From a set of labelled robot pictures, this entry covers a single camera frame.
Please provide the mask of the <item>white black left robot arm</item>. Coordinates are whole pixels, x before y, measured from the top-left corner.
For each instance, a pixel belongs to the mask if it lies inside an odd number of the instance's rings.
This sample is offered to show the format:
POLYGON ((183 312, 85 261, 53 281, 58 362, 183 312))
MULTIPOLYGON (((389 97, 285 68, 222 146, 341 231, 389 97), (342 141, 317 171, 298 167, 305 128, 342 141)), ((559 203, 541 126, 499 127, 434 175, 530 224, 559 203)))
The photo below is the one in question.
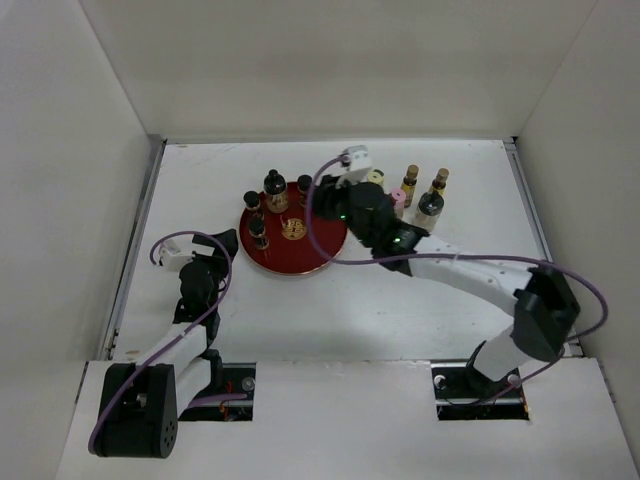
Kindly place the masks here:
POLYGON ((180 298, 166 336, 134 362, 114 363, 103 381, 99 414, 88 440, 98 457, 166 458, 178 434, 179 417, 195 397, 214 398, 224 387, 219 353, 212 349, 218 307, 232 278, 237 232, 189 231, 210 254, 185 252, 166 235, 151 247, 154 265, 176 271, 180 298))

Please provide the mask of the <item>black cap spice bottle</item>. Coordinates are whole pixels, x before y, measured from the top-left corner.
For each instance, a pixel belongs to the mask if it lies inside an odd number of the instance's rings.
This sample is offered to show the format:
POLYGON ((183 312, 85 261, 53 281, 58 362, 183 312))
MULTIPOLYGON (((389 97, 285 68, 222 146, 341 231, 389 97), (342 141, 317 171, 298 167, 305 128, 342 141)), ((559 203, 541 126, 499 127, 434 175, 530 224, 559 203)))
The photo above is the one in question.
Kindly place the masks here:
POLYGON ((261 199, 258 192, 249 190, 243 195, 245 207, 248 210, 256 210, 261 207, 261 199))
POLYGON ((269 239, 266 235, 264 220, 259 216, 251 217, 248 222, 248 229, 255 248, 258 250, 266 250, 269 246, 269 239))
POLYGON ((307 195, 312 185, 312 177, 307 174, 300 175, 297 179, 298 203, 302 208, 306 207, 307 195))

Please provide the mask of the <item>pink cap spice jar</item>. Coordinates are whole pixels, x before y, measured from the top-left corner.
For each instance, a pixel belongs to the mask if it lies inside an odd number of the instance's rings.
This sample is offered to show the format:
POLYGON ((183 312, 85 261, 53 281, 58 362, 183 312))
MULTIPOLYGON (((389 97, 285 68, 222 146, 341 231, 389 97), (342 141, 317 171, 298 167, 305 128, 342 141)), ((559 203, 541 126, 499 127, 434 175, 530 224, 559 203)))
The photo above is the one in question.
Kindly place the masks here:
POLYGON ((404 216, 406 193, 401 188, 391 189, 389 196, 392 201, 394 213, 397 218, 402 219, 404 216))

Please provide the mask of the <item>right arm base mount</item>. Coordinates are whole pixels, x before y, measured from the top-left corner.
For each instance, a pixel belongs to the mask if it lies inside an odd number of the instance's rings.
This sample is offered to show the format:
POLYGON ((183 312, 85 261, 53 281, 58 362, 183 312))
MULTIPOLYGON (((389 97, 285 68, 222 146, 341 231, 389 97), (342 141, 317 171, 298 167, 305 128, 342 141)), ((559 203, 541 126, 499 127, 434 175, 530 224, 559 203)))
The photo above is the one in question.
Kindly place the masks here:
POLYGON ((529 420, 517 369, 494 382, 460 362, 433 363, 431 376, 440 421, 529 420))

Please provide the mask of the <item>black knob glass dispenser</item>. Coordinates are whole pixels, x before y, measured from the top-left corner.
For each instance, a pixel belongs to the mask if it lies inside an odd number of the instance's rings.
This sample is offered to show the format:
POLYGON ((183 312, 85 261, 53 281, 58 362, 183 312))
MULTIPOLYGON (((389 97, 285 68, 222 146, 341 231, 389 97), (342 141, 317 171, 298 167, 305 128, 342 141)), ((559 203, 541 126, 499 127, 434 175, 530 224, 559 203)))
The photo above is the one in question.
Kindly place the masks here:
POLYGON ((271 169, 264 179, 263 186, 268 210, 277 214, 286 211, 289 200, 284 176, 276 169, 271 169))
POLYGON ((438 191, 424 193, 417 205, 413 224, 431 233, 444 208, 444 198, 438 191))

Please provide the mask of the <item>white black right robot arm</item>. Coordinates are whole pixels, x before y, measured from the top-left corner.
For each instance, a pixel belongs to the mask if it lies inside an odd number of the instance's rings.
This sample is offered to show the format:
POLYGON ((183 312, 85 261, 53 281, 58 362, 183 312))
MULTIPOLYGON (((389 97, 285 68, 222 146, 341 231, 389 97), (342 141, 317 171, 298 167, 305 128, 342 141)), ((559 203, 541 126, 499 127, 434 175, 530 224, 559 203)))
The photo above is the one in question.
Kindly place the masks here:
POLYGON ((309 214, 340 220, 390 271, 435 281, 482 299, 512 318, 482 342, 464 370, 464 384, 483 396, 523 364, 551 363, 561 354, 580 306, 565 276, 535 259, 473 255, 399 219, 376 184, 326 175, 307 193, 309 214))

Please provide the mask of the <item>cream cap spice jar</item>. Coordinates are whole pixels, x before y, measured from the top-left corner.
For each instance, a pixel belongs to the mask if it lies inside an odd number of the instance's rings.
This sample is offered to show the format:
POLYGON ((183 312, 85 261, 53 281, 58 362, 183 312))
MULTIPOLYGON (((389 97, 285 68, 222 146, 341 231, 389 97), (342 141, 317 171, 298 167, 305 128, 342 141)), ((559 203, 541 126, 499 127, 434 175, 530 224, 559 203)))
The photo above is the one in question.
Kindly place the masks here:
POLYGON ((373 183, 379 186, 382 186, 384 184, 384 178, 384 173, 379 169, 372 169, 367 175, 367 181, 369 183, 373 183))

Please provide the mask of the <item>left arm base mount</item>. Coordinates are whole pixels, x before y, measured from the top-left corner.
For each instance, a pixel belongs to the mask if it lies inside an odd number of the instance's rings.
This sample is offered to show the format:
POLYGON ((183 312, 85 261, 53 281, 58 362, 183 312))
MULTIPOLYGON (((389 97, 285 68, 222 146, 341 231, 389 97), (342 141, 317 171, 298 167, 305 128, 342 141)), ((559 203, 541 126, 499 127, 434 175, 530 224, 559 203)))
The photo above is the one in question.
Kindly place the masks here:
POLYGON ((249 422, 256 393, 255 363, 224 363, 218 376, 195 397, 180 422, 249 422))

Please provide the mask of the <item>yellow label oil bottle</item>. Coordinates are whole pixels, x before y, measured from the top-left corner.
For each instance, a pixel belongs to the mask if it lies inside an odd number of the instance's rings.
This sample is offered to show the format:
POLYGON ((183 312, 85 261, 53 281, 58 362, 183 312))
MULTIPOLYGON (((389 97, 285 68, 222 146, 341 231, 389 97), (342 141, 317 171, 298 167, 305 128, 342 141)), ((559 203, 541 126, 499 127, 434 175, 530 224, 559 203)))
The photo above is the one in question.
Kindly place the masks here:
POLYGON ((430 192, 437 192, 440 196, 443 196, 446 189, 448 177, 449 170, 447 168, 440 168, 431 183, 430 192))
POLYGON ((405 176, 402 180, 400 189, 405 194, 404 207, 409 208, 412 204, 415 188, 418 180, 419 167, 415 164, 408 166, 405 176))

